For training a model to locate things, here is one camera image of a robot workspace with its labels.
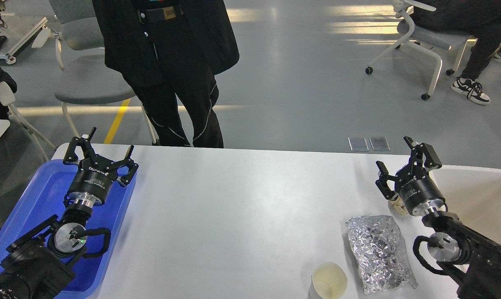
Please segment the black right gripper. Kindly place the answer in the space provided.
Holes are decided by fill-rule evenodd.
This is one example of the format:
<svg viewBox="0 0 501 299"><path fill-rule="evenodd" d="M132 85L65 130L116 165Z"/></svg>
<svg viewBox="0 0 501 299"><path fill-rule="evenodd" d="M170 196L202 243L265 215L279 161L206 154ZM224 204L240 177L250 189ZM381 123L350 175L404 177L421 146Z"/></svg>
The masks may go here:
<svg viewBox="0 0 501 299"><path fill-rule="evenodd" d="M376 161L379 178L375 184L385 199L394 202L399 197L408 214L424 216L428 210L436 211L445 205L442 193L429 176L430 171L442 168L442 162L430 144L418 143L409 136L404 141L411 149L408 164L392 176L382 161ZM394 190L388 181L395 182Z"/></svg>

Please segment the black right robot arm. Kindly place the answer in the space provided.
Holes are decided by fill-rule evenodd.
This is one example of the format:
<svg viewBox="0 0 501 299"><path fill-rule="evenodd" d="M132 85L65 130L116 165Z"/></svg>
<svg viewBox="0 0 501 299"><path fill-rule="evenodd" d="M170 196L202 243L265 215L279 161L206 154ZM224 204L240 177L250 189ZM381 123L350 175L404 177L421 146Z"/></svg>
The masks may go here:
<svg viewBox="0 0 501 299"><path fill-rule="evenodd" d="M413 253L433 274L448 276L458 284L460 299L501 299L501 245L464 225L457 214L442 210L445 198L429 172L442 167L434 148L411 137L408 163L395 175L377 161L375 184L388 201L400 199L408 214L421 216L431 236L418 236Z"/></svg>

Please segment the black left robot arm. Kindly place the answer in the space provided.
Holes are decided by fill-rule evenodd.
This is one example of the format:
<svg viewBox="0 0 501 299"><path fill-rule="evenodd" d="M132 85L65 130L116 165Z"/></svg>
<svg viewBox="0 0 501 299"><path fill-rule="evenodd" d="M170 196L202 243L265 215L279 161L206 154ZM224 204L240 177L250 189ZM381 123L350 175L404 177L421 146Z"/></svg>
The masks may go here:
<svg viewBox="0 0 501 299"><path fill-rule="evenodd" d="M0 299L85 299L101 284L139 166L133 146L97 154L95 131L37 170L0 229Z"/></svg>

